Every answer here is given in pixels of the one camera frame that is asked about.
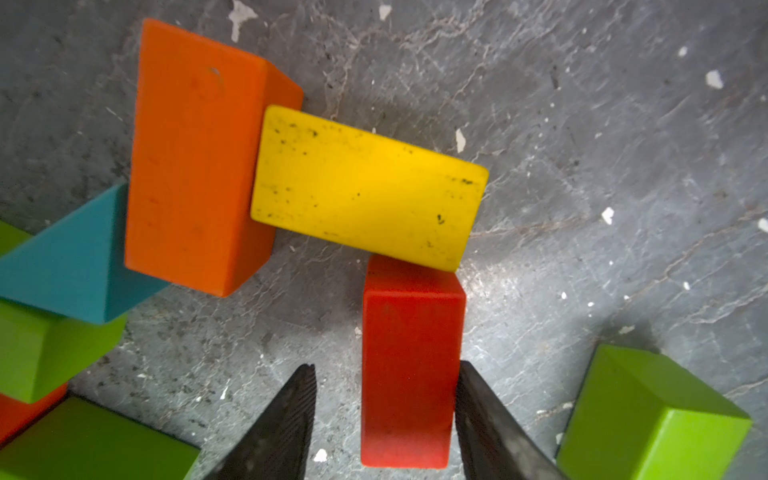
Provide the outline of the yellow rectangular block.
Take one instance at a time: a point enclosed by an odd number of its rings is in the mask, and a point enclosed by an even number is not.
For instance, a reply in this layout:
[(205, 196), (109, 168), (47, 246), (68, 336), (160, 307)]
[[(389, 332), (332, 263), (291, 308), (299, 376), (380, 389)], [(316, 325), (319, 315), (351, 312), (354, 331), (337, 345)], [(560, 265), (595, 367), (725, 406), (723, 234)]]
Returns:
[(481, 165), (272, 105), (250, 214), (281, 229), (454, 272), (488, 179)]

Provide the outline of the green block pair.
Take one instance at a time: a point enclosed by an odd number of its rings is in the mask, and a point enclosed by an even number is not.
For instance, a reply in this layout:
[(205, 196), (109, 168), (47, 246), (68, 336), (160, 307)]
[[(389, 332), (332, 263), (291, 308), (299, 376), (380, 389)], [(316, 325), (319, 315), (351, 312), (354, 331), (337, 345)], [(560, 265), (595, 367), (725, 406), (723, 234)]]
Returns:
[(1, 449), (3, 479), (187, 479), (200, 450), (78, 397)]
[(721, 479), (751, 426), (669, 357), (601, 344), (556, 463), (570, 479)]

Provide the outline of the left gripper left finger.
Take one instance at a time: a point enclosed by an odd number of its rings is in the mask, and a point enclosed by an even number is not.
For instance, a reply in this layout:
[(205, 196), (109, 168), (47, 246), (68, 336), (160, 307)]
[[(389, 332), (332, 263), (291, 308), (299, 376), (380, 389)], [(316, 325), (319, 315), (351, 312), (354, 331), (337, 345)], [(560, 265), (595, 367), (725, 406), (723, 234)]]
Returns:
[(208, 479), (303, 479), (315, 419), (315, 367), (300, 365)]

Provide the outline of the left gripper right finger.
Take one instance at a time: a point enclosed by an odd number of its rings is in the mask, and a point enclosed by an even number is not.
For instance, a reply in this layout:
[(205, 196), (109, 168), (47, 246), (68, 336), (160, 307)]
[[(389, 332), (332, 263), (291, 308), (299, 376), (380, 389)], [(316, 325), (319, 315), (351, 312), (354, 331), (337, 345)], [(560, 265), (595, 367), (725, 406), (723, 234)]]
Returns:
[(467, 479), (567, 478), (465, 360), (460, 362), (455, 424)]

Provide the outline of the orange rectangular block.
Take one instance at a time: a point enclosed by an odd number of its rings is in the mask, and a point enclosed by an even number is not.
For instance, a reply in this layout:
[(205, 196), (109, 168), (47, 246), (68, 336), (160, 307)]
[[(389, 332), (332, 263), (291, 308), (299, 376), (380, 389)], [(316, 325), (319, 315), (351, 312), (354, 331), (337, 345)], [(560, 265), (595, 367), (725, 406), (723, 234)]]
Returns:
[(218, 297), (253, 276), (275, 238), (250, 215), (265, 110), (303, 99), (263, 58), (145, 20), (126, 266)]

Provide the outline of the teal triangle block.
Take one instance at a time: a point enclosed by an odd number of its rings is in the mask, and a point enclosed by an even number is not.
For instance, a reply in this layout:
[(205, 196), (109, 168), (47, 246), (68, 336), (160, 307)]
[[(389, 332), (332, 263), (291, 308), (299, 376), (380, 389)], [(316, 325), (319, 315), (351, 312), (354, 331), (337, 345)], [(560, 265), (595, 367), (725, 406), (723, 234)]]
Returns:
[(120, 184), (1, 257), (1, 297), (106, 324), (169, 286), (124, 264), (128, 186)]

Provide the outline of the red block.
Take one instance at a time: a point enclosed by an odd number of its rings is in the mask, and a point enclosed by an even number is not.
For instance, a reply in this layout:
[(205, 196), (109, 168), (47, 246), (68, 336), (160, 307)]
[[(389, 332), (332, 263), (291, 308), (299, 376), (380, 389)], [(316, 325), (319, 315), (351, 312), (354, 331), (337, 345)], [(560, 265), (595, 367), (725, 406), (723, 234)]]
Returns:
[(39, 418), (55, 408), (67, 395), (68, 384), (64, 383), (41, 400), (27, 404), (6, 395), (1, 395), (1, 447), (28, 429)]
[(447, 466), (465, 312), (455, 274), (371, 256), (362, 308), (364, 466)]

